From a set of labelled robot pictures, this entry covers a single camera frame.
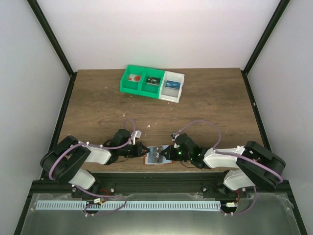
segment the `black metal frame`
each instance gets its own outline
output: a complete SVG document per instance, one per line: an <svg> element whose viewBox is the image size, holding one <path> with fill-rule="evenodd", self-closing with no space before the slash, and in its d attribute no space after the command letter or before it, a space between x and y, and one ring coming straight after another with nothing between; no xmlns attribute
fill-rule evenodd
<svg viewBox="0 0 313 235"><path fill-rule="evenodd" d="M77 72L74 72L63 53L63 50L58 43L48 21L46 20L40 6L36 0L27 0L30 7L32 8L34 14L36 15L39 23L44 29L48 39L50 40L52 46L54 47L56 53L58 54L60 60L62 61L65 69L67 70L70 80L68 83L66 95L60 110L58 121L53 133L50 148L55 146L58 142L60 131L63 125L64 117L67 111L67 106L69 99L74 87L74 82L76 79ZM253 92L251 90L248 73L250 72L252 66L257 60L259 54L261 53L264 45L266 44L268 38L270 37L272 31L274 30L277 22L282 16L284 10L286 9L290 0L281 0L273 13L266 29L264 30L261 39L259 40L255 50L253 51L245 69L242 71L243 79L246 85L247 93L255 114L255 118L259 127L259 131L262 137L264 147L270 150L270 144L262 124L260 113L258 111ZM99 179L105 179L108 184L114 185L115 193L197 193L201 191L203 184L205 182L215 182L221 177L223 173L96 173L96 177ZM293 203L293 213L297 220L301 234L306 235L306 229L304 227L301 215L299 213L296 201L294 199L292 190L290 188L289 182L284 181L279 184L277 192L287 193L289 200ZM54 181L48 179L47 174L42 172L41 180L33 181L30 188L25 206L23 208L20 220L18 222L17 228L15 230L16 235L19 235L22 231L24 220L30 205L31 197L34 193L72 193L72 188L69 184L59 185Z"/></svg>

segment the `white perforated rail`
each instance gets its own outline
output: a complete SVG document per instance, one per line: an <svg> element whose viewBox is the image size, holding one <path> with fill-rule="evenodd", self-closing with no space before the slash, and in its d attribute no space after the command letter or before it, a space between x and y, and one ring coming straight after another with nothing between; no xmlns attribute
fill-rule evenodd
<svg viewBox="0 0 313 235"><path fill-rule="evenodd" d="M114 210L124 202L107 201L91 205L87 210ZM86 201L38 201L36 210L78 211L86 207ZM122 211L220 211L220 201L128 201Z"/></svg>

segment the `wooden table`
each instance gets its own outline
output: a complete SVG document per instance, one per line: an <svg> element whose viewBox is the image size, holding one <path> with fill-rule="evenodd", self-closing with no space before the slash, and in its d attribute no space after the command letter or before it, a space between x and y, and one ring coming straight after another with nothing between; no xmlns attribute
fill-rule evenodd
<svg viewBox="0 0 313 235"><path fill-rule="evenodd" d="M249 140L262 143L239 69L166 70L185 74L178 104L121 93L124 70L78 71L59 141L71 134L80 141L102 144L123 127L124 119L133 118L136 128L142 131L140 140L145 146L171 144L171 133L198 119L219 128L219 148L245 145ZM202 123L188 127L185 133L199 146L211 147L218 139L216 131ZM204 171L186 168L179 162L144 165L143 158L112 165L84 164L84 168L102 172Z"/></svg>

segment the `brown wood surface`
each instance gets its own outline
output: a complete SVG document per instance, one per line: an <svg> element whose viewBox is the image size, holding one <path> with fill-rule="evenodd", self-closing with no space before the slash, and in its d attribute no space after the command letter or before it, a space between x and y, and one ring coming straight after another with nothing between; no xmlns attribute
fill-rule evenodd
<svg viewBox="0 0 313 235"><path fill-rule="evenodd" d="M119 85L124 70L80 70L59 141L71 134L80 141L102 144L123 127L124 119L132 118L142 131L140 140L145 146L171 144L171 133L198 119L208 120L219 128L222 134L219 148L245 145L249 140L262 143L239 69L166 70L185 74L178 104L121 93ZM185 133L199 146L213 146L218 139L216 131L202 123L188 127ZM144 165L142 158L112 165L85 164L84 168L105 172L204 171L185 168L179 162Z"/></svg>

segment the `white wall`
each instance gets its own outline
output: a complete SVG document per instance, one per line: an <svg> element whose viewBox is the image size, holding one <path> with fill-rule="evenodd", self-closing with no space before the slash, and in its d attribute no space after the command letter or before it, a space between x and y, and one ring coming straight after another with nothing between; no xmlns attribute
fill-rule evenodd
<svg viewBox="0 0 313 235"><path fill-rule="evenodd" d="M0 234L13 234L69 76L25 0L0 1Z"/></svg>
<svg viewBox="0 0 313 235"><path fill-rule="evenodd" d="M279 0L38 0L74 70L244 68Z"/></svg>
<svg viewBox="0 0 313 235"><path fill-rule="evenodd" d="M273 151L313 234L313 1L290 1L249 74Z"/></svg>

